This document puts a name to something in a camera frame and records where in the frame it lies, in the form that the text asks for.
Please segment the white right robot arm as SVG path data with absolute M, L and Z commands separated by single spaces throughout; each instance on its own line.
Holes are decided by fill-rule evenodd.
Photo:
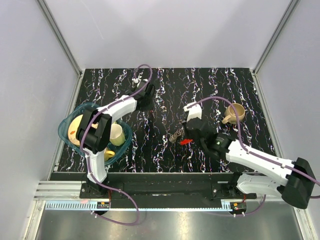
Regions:
M 287 204 L 306 209 L 312 198 L 315 175 L 304 158 L 290 160 L 250 148 L 225 133 L 217 133 L 207 122 L 196 117 L 185 121 L 184 134 L 206 155 L 246 166 L 255 173 L 240 173 L 236 181 L 227 185 L 228 195 L 239 198 L 243 194 L 281 197 Z

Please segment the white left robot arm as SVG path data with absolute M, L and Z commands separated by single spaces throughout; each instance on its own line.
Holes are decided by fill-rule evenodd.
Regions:
M 76 139 L 87 161 L 87 178 L 93 182 L 90 192 L 95 197 L 103 198 L 108 193 L 108 186 L 103 182 L 107 177 L 104 150 L 110 142 L 112 123 L 135 111 L 149 110 L 155 91 L 154 84 L 143 79 L 119 99 L 102 107 L 84 110 Z

